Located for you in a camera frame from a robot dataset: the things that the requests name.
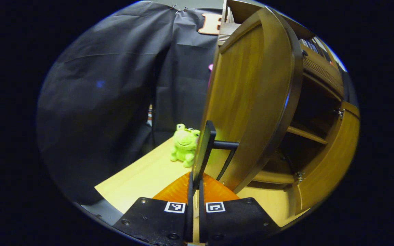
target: pink object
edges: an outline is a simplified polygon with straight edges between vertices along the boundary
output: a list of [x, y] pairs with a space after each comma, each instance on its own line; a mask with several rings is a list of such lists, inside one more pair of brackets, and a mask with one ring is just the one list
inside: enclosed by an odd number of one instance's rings
[[208, 87], [209, 87], [209, 84], [211, 83], [211, 74], [212, 74], [212, 69], [214, 68], [214, 64], [210, 64], [208, 68], [211, 71], [211, 73], [209, 75], [209, 81], [208, 81]]

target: black cloth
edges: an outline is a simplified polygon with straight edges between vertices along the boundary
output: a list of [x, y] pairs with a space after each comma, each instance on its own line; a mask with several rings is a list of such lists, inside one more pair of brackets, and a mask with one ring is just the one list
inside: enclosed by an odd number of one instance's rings
[[[51, 67], [39, 96], [38, 144], [56, 184], [92, 204], [94, 186], [170, 138], [198, 129], [217, 36], [203, 13], [141, 1], [83, 33]], [[153, 127], [147, 112], [153, 103]]]

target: orange object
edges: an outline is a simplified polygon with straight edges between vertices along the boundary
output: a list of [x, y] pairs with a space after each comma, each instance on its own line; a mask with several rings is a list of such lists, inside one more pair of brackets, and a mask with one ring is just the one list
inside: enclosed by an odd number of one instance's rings
[[206, 202], [221, 202], [239, 199], [229, 188], [203, 173], [203, 194]]
[[[189, 173], [180, 176], [174, 182], [165, 187], [153, 199], [188, 203]], [[239, 199], [235, 193], [222, 183], [203, 173], [203, 192], [206, 202], [221, 202]]]
[[189, 173], [186, 173], [161, 190], [153, 199], [188, 204]]

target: metal hinge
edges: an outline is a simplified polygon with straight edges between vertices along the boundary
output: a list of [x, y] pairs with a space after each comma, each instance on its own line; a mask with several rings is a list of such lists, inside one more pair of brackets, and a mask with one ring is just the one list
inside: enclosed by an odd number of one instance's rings
[[338, 109], [338, 110], [334, 110], [334, 112], [340, 117], [341, 120], [343, 120], [345, 110], [346, 109]]
[[297, 175], [297, 181], [298, 181], [299, 183], [302, 182], [302, 181], [303, 181], [303, 176], [305, 175], [305, 173], [303, 173], [303, 172], [297, 172], [296, 175]]

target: green frog plush toy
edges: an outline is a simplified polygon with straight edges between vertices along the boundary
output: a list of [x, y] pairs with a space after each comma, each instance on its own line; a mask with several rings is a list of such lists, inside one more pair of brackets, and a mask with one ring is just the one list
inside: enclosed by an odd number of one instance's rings
[[194, 163], [199, 136], [199, 130], [187, 129], [184, 124], [178, 124], [172, 137], [174, 146], [171, 148], [170, 160], [173, 162], [180, 160], [184, 167], [191, 167]]

